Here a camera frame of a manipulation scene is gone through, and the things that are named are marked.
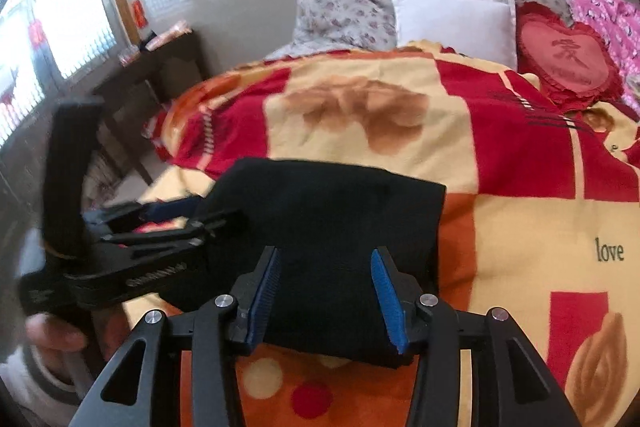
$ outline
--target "bed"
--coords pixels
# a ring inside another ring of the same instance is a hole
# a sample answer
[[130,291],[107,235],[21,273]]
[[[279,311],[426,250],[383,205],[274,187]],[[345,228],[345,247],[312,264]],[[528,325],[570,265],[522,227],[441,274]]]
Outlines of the bed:
[[[575,21],[567,0],[535,1]],[[585,427],[626,425],[640,388],[637,119],[607,102],[567,118],[535,75],[433,42],[395,49],[393,29],[390,0],[299,0],[291,44],[175,102],[157,137],[173,165],[143,199],[207,194],[246,156],[443,183],[441,296],[481,314],[505,306]],[[135,322],[155,307],[177,312],[158,296],[127,310]],[[466,426],[468,357],[462,368]],[[250,427],[401,426],[415,363],[391,370],[262,344],[237,372]]]

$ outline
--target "dark towel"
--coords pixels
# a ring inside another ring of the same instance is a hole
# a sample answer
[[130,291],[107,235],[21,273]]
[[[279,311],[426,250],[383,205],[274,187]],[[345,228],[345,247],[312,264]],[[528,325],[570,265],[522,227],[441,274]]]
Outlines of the dark towel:
[[278,247],[282,276],[265,342],[398,367],[386,336],[370,259],[387,247],[401,272],[437,293],[443,185],[381,169],[321,162],[239,160],[194,214],[239,208],[249,230],[210,252],[211,274],[161,296],[184,311],[227,293]]

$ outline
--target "wooden desk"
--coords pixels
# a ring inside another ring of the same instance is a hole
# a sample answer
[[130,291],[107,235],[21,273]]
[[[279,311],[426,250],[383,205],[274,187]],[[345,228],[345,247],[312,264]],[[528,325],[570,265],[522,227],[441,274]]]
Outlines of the wooden desk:
[[136,84],[147,81],[158,103],[169,102],[169,96],[162,83],[162,68],[171,58],[180,58],[195,62],[203,80],[210,78],[204,52],[199,36],[191,32],[168,42],[152,52],[145,52],[127,66],[117,65],[104,81],[92,90],[92,94],[103,97],[106,105],[104,124],[120,142],[127,158],[134,169],[140,174],[147,185],[153,179],[142,165],[136,151],[129,144],[126,134],[122,131],[113,114],[124,105],[127,91]]

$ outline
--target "black gripper frame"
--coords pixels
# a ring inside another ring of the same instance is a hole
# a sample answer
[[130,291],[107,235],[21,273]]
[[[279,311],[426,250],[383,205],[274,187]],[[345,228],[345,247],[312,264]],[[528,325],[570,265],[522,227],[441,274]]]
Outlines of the black gripper frame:
[[266,247],[230,295],[194,312],[147,312],[82,401],[70,427],[180,425],[181,352],[191,351],[193,427],[244,427],[238,356],[262,341],[280,277],[278,251]]
[[472,363],[471,427],[580,427],[569,401],[535,347],[511,315],[460,312],[439,299],[416,301],[429,327],[407,427],[456,427],[460,400],[460,350]]

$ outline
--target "heart pillow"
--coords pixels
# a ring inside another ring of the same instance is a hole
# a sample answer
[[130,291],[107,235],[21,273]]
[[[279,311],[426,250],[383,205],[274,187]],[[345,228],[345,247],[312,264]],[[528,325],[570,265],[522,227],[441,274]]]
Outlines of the heart pillow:
[[529,2],[518,8],[516,40],[518,72],[536,74],[542,93],[563,112],[620,99],[619,69],[590,26],[567,28],[549,8]]

